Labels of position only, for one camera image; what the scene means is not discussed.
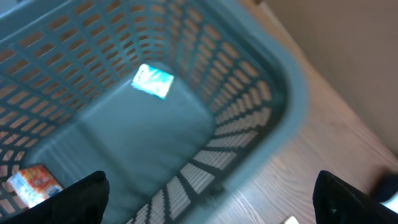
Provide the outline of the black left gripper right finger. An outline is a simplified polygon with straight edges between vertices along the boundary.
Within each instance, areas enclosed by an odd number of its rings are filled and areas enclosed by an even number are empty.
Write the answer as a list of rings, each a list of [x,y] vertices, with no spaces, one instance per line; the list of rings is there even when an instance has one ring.
[[[327,170],[318,174],[312,200],[317,224],[397,223],[397,213],[375,201],[371,193]]]

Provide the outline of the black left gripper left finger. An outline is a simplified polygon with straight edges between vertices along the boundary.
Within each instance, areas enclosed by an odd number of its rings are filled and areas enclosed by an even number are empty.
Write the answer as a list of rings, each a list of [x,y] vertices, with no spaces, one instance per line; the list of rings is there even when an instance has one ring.
[[[109,181],[98,170],[3,224],[100,224],[109,200]]]

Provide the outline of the small teal gum pack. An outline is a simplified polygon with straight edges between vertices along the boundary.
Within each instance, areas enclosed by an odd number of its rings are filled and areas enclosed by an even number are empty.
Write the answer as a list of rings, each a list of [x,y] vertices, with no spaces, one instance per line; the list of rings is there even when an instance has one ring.
[[[131,86],[137,90],[165,99],[174,81],[174,76],[143,63],[139,66]]]

